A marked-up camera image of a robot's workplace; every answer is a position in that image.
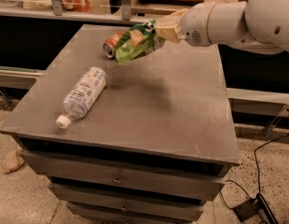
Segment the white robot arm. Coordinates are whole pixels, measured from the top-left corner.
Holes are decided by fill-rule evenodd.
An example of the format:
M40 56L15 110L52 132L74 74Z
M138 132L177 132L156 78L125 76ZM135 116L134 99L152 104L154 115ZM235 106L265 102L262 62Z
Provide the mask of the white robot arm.
M200 3L158 19L156 33L193 47L226 45L257 54L289 53L289 0Z

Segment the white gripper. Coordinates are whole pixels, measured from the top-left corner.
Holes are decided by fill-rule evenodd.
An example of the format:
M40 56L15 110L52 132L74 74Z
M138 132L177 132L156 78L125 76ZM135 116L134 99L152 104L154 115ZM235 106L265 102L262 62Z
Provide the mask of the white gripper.
M200 3L157 19L154 29L159 37L173 43L182 40L193 47L209 47L208 20L215 2Z

